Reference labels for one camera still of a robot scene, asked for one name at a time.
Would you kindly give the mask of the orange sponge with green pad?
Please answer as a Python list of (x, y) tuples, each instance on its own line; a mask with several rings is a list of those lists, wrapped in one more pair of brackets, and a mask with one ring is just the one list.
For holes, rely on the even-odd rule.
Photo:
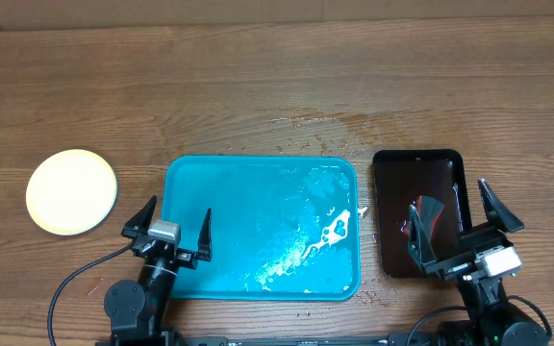
[(427, 237), (432, 240), (437, 231), (437, 226), (444, 209), (444, 203), (440, 200), (426, 195), (419, 195), (409, 206), (407, 218), (401, 228), (401, 232), (410, 237), (414, 230), (414, 222), (411, 217), (411, 209), (415, 209)]

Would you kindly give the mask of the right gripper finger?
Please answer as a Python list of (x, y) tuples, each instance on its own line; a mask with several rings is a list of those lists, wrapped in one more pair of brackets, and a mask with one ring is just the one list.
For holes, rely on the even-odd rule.
[(516, 233), (524, 229), (524, 223), (501, 202), (485, 179), (479, 179), (478, 186), (487, 220), (495, 228), (504, 233)]
[(415, 209), (411, 209), (411, 217), (414, 222), (414, 230), (408, 240), (408, 253), (419, 270), (424, 272), (427, 266), (437, 261), (437, 256)]

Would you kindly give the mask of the yellow plate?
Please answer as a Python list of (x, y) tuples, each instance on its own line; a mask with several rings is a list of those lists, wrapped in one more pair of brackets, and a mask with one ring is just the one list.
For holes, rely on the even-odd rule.
[(53, 235), (78, 235), (111, 212), (117, 179), (111, 165), (84, 149), (52, 155), (33, 172), (25, 193), (32, 220)]

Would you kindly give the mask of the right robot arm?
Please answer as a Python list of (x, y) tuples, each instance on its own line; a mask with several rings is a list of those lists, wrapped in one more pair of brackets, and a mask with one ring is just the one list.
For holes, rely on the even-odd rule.
[(487, 221), (460, 235), (456, 248), (438, 256), (431, 231), (443, 204), (421, 196), (410, 206), (408, 253), (430, 277), (452, 281), (464, 304), (434, 310), (409, 331), (407, 345), (547, 345), (553, 332), (548, 319), (530, 301), (506, 293), (502, 279), (523, 264), (506, 237), (524, 228), (494, 194), (486, 180), (478, 181)]

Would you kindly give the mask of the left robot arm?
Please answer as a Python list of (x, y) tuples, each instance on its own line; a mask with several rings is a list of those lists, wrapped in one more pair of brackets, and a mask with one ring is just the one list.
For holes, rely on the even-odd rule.
[(184, 345), (173, 327), (164, 325), (170, 295), (182, 268), (194, 270), (200, 261), (212, 259), (211, 216), (208, 210), (199, 233), (197, 248), (180, 246), (181, 229), (173, 222), (153, 217), (157, 197), (123, 226), (121, 235), (131, 240), (130, 251), (143, 259), (136, 280), (113, 284), (104, 298), (111, 321), (111, 345)]

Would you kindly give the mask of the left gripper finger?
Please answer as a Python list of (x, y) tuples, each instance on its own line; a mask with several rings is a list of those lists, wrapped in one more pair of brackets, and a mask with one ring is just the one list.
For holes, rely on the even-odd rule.
[(153, 195), (145, 206), (124, 224), (121, 235), (130, 239), (136, 239), (140, 235), (147, 235), (156, 205), (157, 196)]
[(212, 210), (208, 209), (197, 241), (197, 258), (206, 262), (212, 260), (211, 216)]

